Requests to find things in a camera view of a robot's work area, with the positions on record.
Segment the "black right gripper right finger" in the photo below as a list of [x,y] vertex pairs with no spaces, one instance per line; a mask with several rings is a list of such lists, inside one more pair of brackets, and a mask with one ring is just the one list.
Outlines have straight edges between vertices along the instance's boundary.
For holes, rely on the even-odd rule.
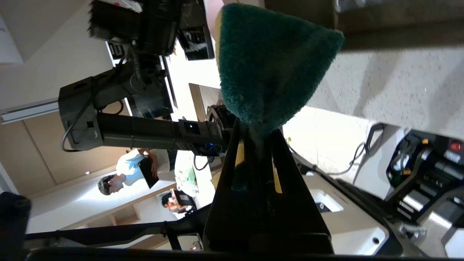
[[262,174],[270,229],[264,238],[266,246],[333,254],[330,231],[279,129],[265,139],[264,153]]

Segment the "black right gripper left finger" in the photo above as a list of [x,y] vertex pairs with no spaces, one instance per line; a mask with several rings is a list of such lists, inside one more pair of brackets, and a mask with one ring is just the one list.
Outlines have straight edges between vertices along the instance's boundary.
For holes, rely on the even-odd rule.
[[268,179],[269,152],[236,120],[204,227],[209,250],[269,252]]

